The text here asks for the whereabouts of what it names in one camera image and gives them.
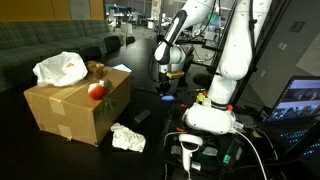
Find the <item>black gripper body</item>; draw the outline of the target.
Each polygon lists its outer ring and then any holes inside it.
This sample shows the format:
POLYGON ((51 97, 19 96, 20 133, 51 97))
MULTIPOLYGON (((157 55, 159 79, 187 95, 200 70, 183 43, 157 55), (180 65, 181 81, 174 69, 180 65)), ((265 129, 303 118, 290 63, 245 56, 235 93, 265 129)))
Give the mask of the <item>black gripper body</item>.
POLYGON ((183 71, 171 71, 171 72, 165 72, 165 73, 160 72, 158 75, 158 82, 156 84, 157 92, 161 96, 165 95, 171 87, 170 81, 176 78, 180 78, 183 75, 184 75, 183 71))

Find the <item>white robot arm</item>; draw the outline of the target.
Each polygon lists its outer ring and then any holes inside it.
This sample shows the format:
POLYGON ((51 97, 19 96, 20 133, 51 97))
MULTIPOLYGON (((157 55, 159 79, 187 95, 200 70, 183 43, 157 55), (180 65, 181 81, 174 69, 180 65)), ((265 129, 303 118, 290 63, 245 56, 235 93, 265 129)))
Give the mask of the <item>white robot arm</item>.
MULTIPOLYGON (((208 94, 210 106, 225 109, 237 81, 249 70, 254 48, 273 0, 238 0, 229 25, 222 55, 208 94)), ((187 27, 202 22, 214 6, 213 0, 187 0, 173 18, 164 39, 158 43, 154 58, 159 65, 179 64, 186 53, 176 44, 187 27)))

